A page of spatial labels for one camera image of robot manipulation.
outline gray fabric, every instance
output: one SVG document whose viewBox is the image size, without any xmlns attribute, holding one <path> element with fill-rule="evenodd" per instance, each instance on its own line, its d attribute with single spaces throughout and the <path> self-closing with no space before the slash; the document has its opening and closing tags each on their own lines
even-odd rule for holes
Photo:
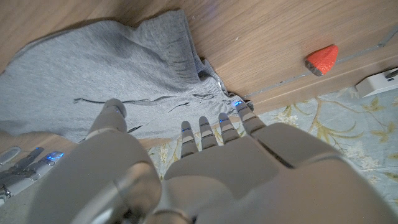
<svg viewBox="0 0 398 224">
<path fill-rule="evenodd" d="M 0 130 L 49 131 L 82 140 L 110 98 L 125 101 L 137 138 L 172 138 L 183 120 L 233 114 L 230 95 L 195 52 L 183 11 L 138 28 L 102 21 L 40 39 L 0 75 Z"/>
</svg>

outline floral carpet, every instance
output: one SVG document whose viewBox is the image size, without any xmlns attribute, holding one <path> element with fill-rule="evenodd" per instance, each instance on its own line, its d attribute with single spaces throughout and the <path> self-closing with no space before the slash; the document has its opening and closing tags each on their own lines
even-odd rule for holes
<svg viewBox="0 0 398 224">
<path fill-rule="evenodd" d="M 360 98 L 355 87 L 349 87 L 258 117 L 267 125 L 293 125 L 335 147 L 398 213 L 398 90 Z M 246 134 L 241 123 L 234 126 L 240 135 Z M 220 128 L 214 132 L 221 145 Z M 201 150 L 198 133 L 195 138 Z M 150 148 L 148 153 L 162 179 L 180 158 L 181 138 Z"/>
</svg>

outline robotic hand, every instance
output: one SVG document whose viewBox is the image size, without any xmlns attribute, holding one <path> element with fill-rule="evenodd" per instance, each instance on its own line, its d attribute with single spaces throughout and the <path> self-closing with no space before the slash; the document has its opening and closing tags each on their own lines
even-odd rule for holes
<svg viewBox="0 0 398 224">
<path fill-rule="evenodd" d="M 0 206 L 39 180 L 63 156 L 63 152 L 54 151 L 33 163 L 43 151 L 42 147 L 37 147 L 8 170 L 0 172 Z"/>
<path fill-rule="evenodd" d="M 107 101 L 37 193 L 29 223 L 397 223 L 338 151 L 289 125 L 264 125 L 242 101 L 235 106 L 248 135 L 221 113 L 218 146 L 201 117 L 199 151 L 184 121 L 182 158 L 160 182 L 126 132 L 123 104 Z"/>
</svg>

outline wooden cabinet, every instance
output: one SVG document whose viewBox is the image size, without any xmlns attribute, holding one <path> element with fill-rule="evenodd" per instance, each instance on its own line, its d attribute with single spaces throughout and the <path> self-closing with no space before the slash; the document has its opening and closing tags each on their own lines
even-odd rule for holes
<svg viewBox="0 0 398 224">
<path fill-rule="evenodd" d="M 377 45 L 398 26 L 396 0 L 5 0 L 0 2 L 0 70 L 26 43 L 102 19 L 136 26 L 181 8 L 199 56 L 210 61 L 228 90 L 241 96 L 306 72 L 303 59 L 336 44 L 339 58 Z M 251 96 L 263 113 L 346 86 L 398 66 L 398 37 L 385 47 L 336 65 L 326 76 Z"/>
</svg>

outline red object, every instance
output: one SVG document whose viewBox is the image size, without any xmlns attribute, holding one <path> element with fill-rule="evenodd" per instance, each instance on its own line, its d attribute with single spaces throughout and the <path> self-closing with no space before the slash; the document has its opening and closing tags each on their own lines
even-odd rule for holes
<svg viewBox="0 0 398 224">
<path fill-rule="evenodd" d="M 310 54 L 305 61 L 305 66 L 314 75 L 322 76 L 335 65 L 337 54 L 338 47 L 336 45 L 327 46 Z"/>
</svg>

